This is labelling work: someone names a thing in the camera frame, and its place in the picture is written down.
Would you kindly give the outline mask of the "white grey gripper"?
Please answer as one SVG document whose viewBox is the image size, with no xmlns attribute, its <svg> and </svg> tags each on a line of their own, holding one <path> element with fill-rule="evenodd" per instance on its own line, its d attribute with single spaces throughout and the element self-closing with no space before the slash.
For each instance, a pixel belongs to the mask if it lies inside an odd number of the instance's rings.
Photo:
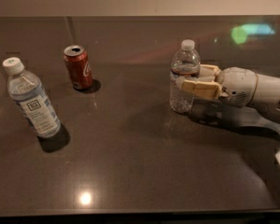
<svg viewBox="0 0 280 224">
<path fill-rule="evenodd" d="M 238 67 L 221 71 L 216 65 L 202 64 L 198 79 L 200 81 L 179 77 L 175 84 L 180 90 L 199 98 L 218 99 L 226 105 L 239 108 L 248 105 L 257 86 L 257 75 Z"/>
</svg>

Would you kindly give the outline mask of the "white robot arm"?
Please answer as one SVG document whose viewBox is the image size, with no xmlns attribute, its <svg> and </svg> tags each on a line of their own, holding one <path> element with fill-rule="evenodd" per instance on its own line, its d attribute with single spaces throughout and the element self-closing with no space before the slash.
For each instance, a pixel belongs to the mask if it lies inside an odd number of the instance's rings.
<svg viewBox="0 0 280 224">
<path fill-rule="evenodd" d="M 231 128 L 266 128 L 280 135 L 280 77 L 203 64 L 198 77 L 174 75 L 172 81 L 193 99 L 191 117 Z M 280 148 L 275 157 L 280 165 Z"/>
</svg>

